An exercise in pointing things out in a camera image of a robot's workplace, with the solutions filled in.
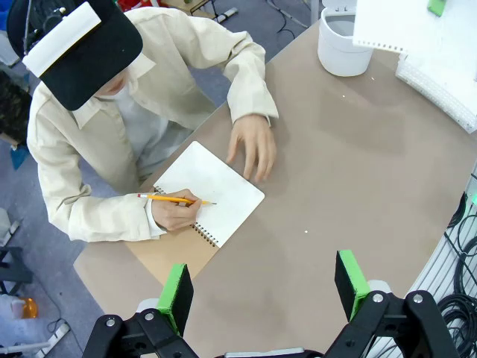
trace collar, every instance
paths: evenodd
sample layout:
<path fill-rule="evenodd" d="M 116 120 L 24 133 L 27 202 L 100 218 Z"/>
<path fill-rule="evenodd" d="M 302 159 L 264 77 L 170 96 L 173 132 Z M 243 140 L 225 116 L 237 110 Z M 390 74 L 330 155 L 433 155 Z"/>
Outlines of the collar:
<path fill-rule="evenodd" d="M 145 54 L 140 53 L 139 56 L 128 66 L 129 79 L 132 83 L 131 92 L 137 89 L 137 80 L 148 73 L 156 63 L 146 57 Z M 96 97 L 91 97 L 85 104 L 77 110 L 73 110 L 73 116 L 76 119 L 78 127 L 82 129 L 86 123 L 102 108 L 104 107 L 101 100 Z"/>

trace green object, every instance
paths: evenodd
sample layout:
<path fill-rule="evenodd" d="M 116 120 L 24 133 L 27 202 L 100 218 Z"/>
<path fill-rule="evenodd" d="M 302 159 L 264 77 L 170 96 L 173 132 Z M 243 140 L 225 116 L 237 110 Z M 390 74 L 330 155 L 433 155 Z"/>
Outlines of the green object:
<path fill-rule="evenodd" d="M 335 282 L 344 312 L 351 321 L 359 311 L 362 301 L 370 293 L 370 285 L 361 271 L 351 250 L 338 251 L 336 255 Z"/>
<path fill-rule="evenodd" d="M 162 290 L 157 309 L 165 316 L 176 334 L 182 336 L 192 303 L 194 288 L 185 263 L 174 264 Z"/>
<path fill-rule="evenodd" d="M 429 0 L 429 3 L 427 4 L 427 10 L 441 17 L 445 6 L 446 0 Z"/>

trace man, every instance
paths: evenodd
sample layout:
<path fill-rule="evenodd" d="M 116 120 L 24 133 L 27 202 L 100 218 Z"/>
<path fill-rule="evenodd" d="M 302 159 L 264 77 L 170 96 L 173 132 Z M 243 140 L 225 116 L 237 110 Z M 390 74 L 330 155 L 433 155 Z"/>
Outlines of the man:
<path fill-rule="evenodd" d="M 49 221 L 70 239 L 137 241 L 195 221 L 200 201 L 186 189 L 170 195 L 195 201 L 190 207 L 131 194 L 215 109 L 188 66 L 220 66 L 230 79 L 228 161 L 243 143 L 244 177 L 255 163 L 256 180 L 269 175 L 269 121 L 278 115 L 264 82 L 265 51 L 246 32 L 172 9 L 123 14 L 110 0 L 15 0 L 7 26 L 16 53 L 42 80 L 28 147 Z M 80 157 L 123 196 L 92 197 Z"/>

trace spiral notebook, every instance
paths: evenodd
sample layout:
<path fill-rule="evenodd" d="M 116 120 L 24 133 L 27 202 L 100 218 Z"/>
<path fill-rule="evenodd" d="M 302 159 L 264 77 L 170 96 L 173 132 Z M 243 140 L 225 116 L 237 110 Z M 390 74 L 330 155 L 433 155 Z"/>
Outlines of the spiral notebook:
<path fill-rule="evenodd" d="M 126 244 L 163 284 L 174 263 L 187 263 L 194 278 L 265 197 L 199 142 L 191 143 L 154 189 L 161 194 L 190 189 L 197 197 L 217 203 L 203 205 L 191 227 L 158 240 Z"/>

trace jacket sleeve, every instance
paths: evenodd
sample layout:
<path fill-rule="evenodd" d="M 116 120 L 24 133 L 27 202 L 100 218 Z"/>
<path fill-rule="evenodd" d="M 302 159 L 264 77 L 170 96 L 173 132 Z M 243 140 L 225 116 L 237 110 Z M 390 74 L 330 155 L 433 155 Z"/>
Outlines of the jacket sleeve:
<path fill-rule="evenodd" d="M 139 241 L 150 239 L 147 199 L 130 194 L 94 198 L 82 181 L 80 156 L 50 121 L 35 118 L 28 129 L 28 148 L 38 176 L 48 220 L 71 240 Z"/>
<path fill-rule="evenodd" d="M 277 107 L 265 83 L 265 50 L 248 32 L 233 33 L 211 19 L 170 10 L 167 29 L 188 66 L 221 67 L 231 81 L 227 101 L 234 122 L 247 114 L 278 118 Z"/>

